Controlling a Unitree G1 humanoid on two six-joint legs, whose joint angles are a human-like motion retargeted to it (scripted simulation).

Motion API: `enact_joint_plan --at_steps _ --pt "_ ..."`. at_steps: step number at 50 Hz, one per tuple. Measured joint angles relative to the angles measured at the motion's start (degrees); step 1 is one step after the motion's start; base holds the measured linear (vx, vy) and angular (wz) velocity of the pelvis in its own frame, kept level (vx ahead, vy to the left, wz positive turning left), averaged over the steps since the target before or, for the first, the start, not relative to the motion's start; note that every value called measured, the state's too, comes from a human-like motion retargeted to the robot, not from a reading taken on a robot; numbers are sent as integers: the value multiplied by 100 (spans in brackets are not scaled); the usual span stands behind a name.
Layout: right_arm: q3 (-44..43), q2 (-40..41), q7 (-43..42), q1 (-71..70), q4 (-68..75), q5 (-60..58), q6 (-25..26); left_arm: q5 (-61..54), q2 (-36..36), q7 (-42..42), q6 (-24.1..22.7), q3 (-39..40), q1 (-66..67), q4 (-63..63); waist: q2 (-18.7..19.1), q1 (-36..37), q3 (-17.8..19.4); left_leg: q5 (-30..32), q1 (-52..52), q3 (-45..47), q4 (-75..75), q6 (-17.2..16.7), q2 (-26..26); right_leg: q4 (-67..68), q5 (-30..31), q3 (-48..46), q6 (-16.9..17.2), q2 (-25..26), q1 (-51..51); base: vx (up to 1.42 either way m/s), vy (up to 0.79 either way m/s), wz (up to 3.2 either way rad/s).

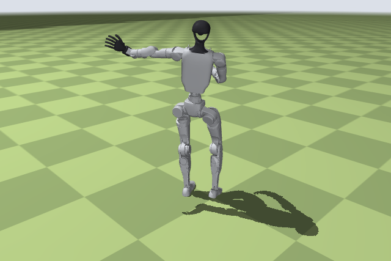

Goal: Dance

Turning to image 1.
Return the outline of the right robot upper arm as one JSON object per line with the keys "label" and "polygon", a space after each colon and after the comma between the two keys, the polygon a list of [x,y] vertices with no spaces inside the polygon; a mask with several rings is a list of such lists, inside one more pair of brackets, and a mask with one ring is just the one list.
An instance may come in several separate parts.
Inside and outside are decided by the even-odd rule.
{"label": "right robot upper arm", "polygon": [[216,66],[217,69],[217,75],[215,75],[216,82],[224,83],[226,81],[226,73],[227,73],[227,67],[226,67],[226,60],[225,60],[225,54],[224,53],[213,53],[213,63]]}

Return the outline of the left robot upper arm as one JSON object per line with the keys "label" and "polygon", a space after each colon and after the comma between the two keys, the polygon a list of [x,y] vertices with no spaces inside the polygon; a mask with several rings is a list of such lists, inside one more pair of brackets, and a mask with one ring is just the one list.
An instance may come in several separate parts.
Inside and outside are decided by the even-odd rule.
{"label": "left robot upper arm", "polygon": [[179,46],[175,46],[173,48],[163,48],[158,50],[157,47],[152,46],[155,49],[154,54],[152,54],[150,57],[152,58],[172,58],[175,61],[180,61],[183,51],[185,48],[181,48]]}

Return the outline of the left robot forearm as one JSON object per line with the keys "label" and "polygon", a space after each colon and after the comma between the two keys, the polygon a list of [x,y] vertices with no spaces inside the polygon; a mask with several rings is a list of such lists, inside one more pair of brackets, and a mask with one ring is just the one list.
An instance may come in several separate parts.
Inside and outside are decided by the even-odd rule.
{"label": "left robot forearm", "polygon": [[128,54],[132,58],[136,59],[136,58],[140,58],[140,57],[147,58],[148,56],[151,56],[152,54],[154,54],[154,52],[155,52],[154,47],[149,46],[146,48],[136,49],[136,50],[128,48],[126,54]]}

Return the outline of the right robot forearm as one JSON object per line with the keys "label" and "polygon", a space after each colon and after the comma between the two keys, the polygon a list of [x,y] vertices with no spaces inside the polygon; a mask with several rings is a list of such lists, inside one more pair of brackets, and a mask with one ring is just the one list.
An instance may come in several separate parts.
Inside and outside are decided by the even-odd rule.
{"label": "right robot forearm", "polygon": [[[217,75],[217,69],[216,67],[213,66],[213,69],[212,69],[212,74],[213,78],[215,77],[215,75]],[[226,77],[227,78],[227,77]]]}

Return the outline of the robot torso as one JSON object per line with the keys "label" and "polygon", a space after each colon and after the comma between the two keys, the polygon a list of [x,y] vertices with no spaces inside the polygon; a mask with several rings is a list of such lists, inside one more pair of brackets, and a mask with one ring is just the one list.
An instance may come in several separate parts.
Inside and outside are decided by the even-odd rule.
{"label": "robot torso", "polygon": [[189,49],[193,47],[188,45],[181,57],[181,81],[185,91],[190,93],[184,102],[184,113],[202,118],[201,110],[205,106],[205,100],[201,98],[201,94],[210,84],[214,51],[205,48],[207,53],[192,53]]}

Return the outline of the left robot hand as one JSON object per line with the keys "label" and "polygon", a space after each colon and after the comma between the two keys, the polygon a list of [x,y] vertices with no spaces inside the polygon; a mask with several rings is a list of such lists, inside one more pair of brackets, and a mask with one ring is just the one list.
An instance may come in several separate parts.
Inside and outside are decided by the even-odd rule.
{"label": "left robot hand", "polygon": [[[130,55],[126,54],[128,48],[130,48],[130,47],[125,46],[125,44],[123,43],[122,39],[121,39],[117,34],[116,34],[115,36],[116,36],[119,40],[117,40],[117,39],[114,38],[113,36],[109,35],[108,37],[114,39],[116,42],[113,41],[113,40],[111,40],[111,39],[109,39],[109,38],[106,38],[106,40],[109,40],[109,41],[111,41],[111,42],[113,42],[113,43],[115,43],[115,44],[113,44],[113,43],[111,43],[111,42],[105,41],[105,43],[108,43],[108,44],[112,45],[112,46],[109,46],[109,45],[105,45],[105,46],[106,46],[106,47],[110,47],[110,48],[112,48],[112,49],[115,49],[116,51],[122,51],[122,53],[125,54],[126,56],[130,56]],[[114,46],[114,47],[113,47],[113,46]],[[130,48],[130,49],[132,49],[132,48]]]}

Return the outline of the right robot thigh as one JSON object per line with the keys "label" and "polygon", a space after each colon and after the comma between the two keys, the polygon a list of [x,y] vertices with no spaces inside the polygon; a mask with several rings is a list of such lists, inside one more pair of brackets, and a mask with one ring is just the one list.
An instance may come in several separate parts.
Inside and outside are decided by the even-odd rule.
{"label": "right robot thigh", "polygon": [[221,117],[219,111],[214,107],[203,107],[201,110],[203,121],[207,124],[211,135],[210,153],[217,155],[217,147],[222,144]]}

